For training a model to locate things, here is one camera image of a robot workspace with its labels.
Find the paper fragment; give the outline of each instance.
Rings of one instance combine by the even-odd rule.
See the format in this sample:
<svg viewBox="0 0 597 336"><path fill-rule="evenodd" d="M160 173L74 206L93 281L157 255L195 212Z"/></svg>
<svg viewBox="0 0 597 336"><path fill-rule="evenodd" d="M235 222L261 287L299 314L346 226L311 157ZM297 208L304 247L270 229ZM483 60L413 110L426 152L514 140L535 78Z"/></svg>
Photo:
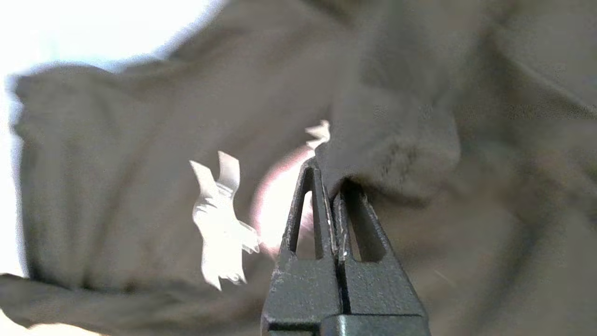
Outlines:
<svg viewBox="0 0 597 336"><path fill-rule="evenodd" d="M307 127L305 132L315 138L315 140L307 141L307 146L311 149L315 149L322 143L330 141L330 122L322 120L317 126Z"/></svg>
<svg viewBox="0 0 597 336"><path fill-rule="evenodd" d="M199 198L193 207L193 221L203 237L201 271L207 283L221 291L220 278L234 284L246 283L242 269L242 251L259 253L255 229L239 221L234 212L234 196L241 181L236 158L218 152L220 176L214 180L211 170L190 161L199 182Z"/></svg>

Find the metal tool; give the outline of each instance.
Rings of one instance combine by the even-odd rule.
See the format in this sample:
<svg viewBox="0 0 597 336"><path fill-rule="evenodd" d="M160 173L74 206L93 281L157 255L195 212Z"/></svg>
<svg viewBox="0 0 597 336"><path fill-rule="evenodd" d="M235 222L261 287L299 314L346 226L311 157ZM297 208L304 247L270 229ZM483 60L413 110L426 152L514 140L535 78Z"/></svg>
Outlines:
<svg viewBox="0 0 597 336"><path fill-rule="evenodd" d="M315 259L299 259L298 231L308 191ZM358 253L350 243L351 223ZM301 168L261 330L270 336L430 335L426 312L367 196L345 182L332 210L315 158Z"/></svg>

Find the gray cloth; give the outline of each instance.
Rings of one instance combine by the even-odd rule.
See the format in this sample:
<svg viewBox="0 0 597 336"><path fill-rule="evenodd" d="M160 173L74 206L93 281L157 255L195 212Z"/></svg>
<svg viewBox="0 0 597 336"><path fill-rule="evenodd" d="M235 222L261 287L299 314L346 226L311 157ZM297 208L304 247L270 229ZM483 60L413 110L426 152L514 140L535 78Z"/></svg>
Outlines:
<svg viewBox="0 0 597 336"><path fill-rule="evenodd" d="M20 78L31 279L13 321L257 335L272 264L201 277L188 160L267 169L331 121L333 195L364 185L434 336L597 330L597 2L232 1L164 62Z"/></svg>

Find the gray fabric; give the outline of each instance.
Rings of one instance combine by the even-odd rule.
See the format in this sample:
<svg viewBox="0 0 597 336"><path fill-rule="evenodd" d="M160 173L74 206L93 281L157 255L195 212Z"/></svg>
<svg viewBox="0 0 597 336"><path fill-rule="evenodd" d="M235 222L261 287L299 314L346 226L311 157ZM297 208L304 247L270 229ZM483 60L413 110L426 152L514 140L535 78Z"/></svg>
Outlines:
<svg viewBox="0 0 597 336"><path fill-rule="evenodd" d="M214 292L193 159L267 169L331 121L332 196L366 187L434 336L597 330L597 2L233 1L164 62L20 78L31 279L17 323L117 335L259 333L272 264Z"/></svg>

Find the torn paper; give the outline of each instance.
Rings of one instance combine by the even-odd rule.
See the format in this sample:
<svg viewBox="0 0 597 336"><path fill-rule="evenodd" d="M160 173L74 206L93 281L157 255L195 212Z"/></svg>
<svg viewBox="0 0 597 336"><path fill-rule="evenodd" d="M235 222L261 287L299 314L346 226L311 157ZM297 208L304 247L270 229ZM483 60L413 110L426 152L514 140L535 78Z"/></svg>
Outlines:
<svg viewBox="0 0 597 336"><path fill-rule="evenodd" d="M315 138L315 140L307 141L307 146L315 150L322 143L330 141L330 122L322 120L317 126L307 127L305 132Z"/></svg>
<svg viewBox="0 0 597 336"><path fill-rule="evenodd" d="M242 269L242 251L259 253L256 230L239 221L233 208L241 181L236 158L218 152L220 177L214 181L211 170L202 164L190 164L199 182L200 194L193 207L193 221L203 237L201 270L207 283L221 291L220 278L234 284L246 283Z"/></svg>

